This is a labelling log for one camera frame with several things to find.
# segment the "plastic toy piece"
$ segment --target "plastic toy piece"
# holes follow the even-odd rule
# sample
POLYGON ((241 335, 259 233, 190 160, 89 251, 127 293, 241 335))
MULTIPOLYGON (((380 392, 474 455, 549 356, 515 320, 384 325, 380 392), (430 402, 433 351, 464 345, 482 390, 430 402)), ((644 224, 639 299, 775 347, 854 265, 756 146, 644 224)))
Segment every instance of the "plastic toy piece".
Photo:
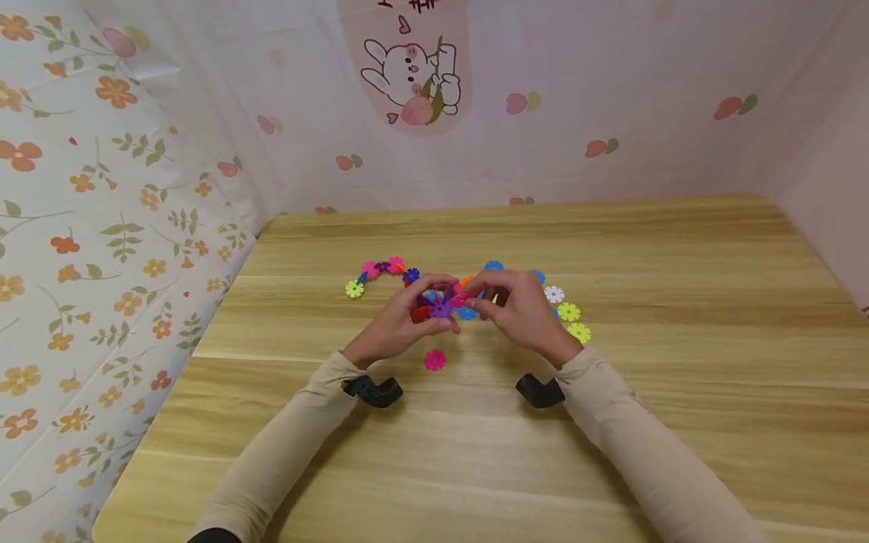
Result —
POLYGON ((363 292, 365 292, 365 285, 358 282, 356 279, 351 279, 344 287, 344 294, 349 298, 358 298, 363 292))
POLYGON ((427 321, 431 318, 432 313, 431 306, 422 306, 420 308, 416 308, 410 312, 410 320, 414 322, 414 324, 419 324, 420 322, 427 321))
POLYGON ((392 275, 406 271, 404 269, 404 259, 400 256, 393 256, 389 259, 389 262, 387 262, 386 271, 388 271, 392 275))
POLYGON ((473 319, 476 319, 479 315, 471 308, 459 308, 459 310, 456 311, 456 314, 459 315, 459 318, 463 321, 472 321, 473 319))
POLYGON ((558 386, 558 381, 552 379, 547 384, 537 381, 531 374, 525 374, 516 382, 516 390, 531 404, 531 407, 545 409, 564 401, 564 393, 558 386))
POLYGON ((362 264, 362 272, 365 273, 367 279, 374 279, 380 274, 380 269, 377 268, 377 262, 369 261, 362 264))
POLYGON ((558 306, 558 316, 563 321, 577 321, 580 318, 580 309, 576 307, 575 303, 565 301, 560 306, 558 306))
POLYGON ((404 284, 405 284, 405 285, 409 285, 409 284, 410 284, 410 283, 408 283, 408 279, 409 279, 410 282, 412 283, 412 282, 416 281, 416 280, 419 279, 419 278, 420 278, 420 270, 418 270, 418 269, 416 269, 416 268, 411 268, 411 269, 407 270, 407 271, 404 272, 404 274, 401 276, 401 279, 404 281, 404 284))
POLYGON ((581 322, 574 322, 567 327, 567 331, 583 345, 592 340, 592 331, 588 329, 588 326, 581 322))
POLYGON ((447 363, 447 356, 438 348, 433 348, 426 353, 422 361, 428 371, 440 371, 447 363))
POLYGON ((549 303, 562 303, 564 301, 564 290, 561 287, 549 285, 543 289, 543 294, 546 295, 549 303))
POLYGON ((371 377, 363 375, 344 385, 344 393, 348 396, 359 398, 371 407, 383 409, 398 401, 404 394, 398 381, 390 377, 379 385, 375 385, 371 377))

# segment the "pink snowflake block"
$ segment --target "pink snowflake block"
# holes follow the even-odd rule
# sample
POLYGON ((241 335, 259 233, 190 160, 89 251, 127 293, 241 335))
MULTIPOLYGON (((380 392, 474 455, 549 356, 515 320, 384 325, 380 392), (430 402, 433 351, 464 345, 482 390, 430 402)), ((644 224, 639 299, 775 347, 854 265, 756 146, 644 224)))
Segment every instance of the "pink snowflake block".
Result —
POLYGON ((447 363, 447 356, 439 348, 433 348, 426 353, 423 363, 428 371, 439 371, 447 363))
POLYGON ((392 258, 389 259, 389 267, 386 268, 386 270, 390 274, 398 274, 401 272, 401 270, 398 269, 399 266, 404 268, 404 259, 401 258, 400 256, 393 256, 392 258))

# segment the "peach print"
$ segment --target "peach print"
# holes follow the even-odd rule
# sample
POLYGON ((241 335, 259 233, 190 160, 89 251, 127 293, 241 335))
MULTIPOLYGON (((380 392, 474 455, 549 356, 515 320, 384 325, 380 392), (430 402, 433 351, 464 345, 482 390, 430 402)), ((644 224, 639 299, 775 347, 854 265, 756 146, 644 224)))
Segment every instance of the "peach print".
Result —
POLYGON ((361 11, 338 0, 362 88, 382 121, 409 136, 449 132, 471 104, 468 1, 430 6, 389 0, 361 11))

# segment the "finger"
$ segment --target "finger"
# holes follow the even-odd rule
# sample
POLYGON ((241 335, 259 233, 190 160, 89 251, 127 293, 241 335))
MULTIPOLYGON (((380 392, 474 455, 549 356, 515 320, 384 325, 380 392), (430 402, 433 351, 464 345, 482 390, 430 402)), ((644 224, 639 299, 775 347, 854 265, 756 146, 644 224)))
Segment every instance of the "finger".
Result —
POLYGON ((449 319, 428 319, 425 322, 415 324, 411 329, 413 330, 414 341, 418 341, 427 335, 443 334, 451 328, 452 324, 449 319))
POLYGON ((462 290, 473 295, 477 295, 481 290, 493 287, 501 287, 510 291, 513 290, 515 279, 515 272, 488 269, 478 274, 474 279, 468 281, 468 284, 465 285, 462 290))
POLYGON ((410 286, 404 289, 404 293, 406 293, 409 300, 415 300, 416 296, 421 295, 423 292, 435 285, 455 285, 457 282, 459 282, 459 280, 452 275, 425 274, 416 281, 410 283, 410 286))
POLYGON ((471 298, 465 303, 471 307, 471 309, 476 310, 483 320, 492 319, 492 321, 495 321, 498 317, 498 313, 503 311, 503 309, 499 308, 491 301, 483 300, 482 298, 471 298))

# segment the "wooden table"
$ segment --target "wooden table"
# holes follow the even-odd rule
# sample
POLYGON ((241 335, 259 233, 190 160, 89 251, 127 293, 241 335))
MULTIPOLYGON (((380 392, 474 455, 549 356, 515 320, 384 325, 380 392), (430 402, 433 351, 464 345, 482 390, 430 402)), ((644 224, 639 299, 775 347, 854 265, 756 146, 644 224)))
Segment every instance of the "wooden table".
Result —
MULTIPOLYGON (((758 196, 364 215, 266 228, 99 515, 97 543, 183 541, 249 440, 342 348, 394 277, 351 301, 362 262, 423 271, 537 268, 649 408, 772 541, 869 540, 869 326, 758 196)), ((562 406, 514 390, 535 355, 488 322, 376 366, 405 390, 360 404, 266 541, 656 541, 619 475, 562 406), (430 373, 422 355, 442 348, 430 373)))

